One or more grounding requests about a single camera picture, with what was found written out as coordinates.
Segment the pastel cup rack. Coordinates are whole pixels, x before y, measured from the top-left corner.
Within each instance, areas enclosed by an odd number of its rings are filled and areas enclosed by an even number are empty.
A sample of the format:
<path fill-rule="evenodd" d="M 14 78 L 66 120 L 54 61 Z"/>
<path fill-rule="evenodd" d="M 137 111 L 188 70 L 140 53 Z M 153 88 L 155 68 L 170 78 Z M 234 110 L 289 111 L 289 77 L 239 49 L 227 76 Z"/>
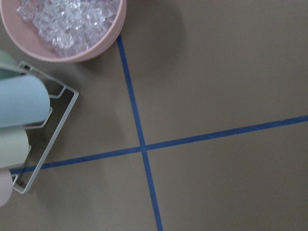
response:
<path fill-rule="evenodd" d="M 33 135 L 54 115 L 53 105 L 70 93 L 72 98 L 34 168 L 25 162 L 35 151 Z M 0 52 L 0 205 L 13 190 L 24 194 L 31 188 L 56 138 L 67 120 L 79 92 L 25 62 L 17 63 Z"/>

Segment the pink ice bowl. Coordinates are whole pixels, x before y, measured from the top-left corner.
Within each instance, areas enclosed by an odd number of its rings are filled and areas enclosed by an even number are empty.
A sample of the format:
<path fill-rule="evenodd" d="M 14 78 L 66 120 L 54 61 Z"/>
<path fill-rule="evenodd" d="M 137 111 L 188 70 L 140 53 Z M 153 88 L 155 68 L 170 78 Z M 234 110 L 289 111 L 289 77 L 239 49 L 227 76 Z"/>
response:
<path fill-rule="evenodd" d="M 95 45 L 87 51 L 66 58 L 60 58 L 54 52 L 48 50 L 34 26 L 25 22 L 18 14 L 17 8 L 20 6 L 18 0 L 2 0 L 0 2 L 0 13 L 3 25 L 7 34 L 13 43 L 27 55 L 45 62 L 51 63 L 77 63 L 93 59 L 107 49 L 115 42 L 119 36 L 126 18 L 127 1 L 121 0 L 114 22 L 110 29 Z"/>

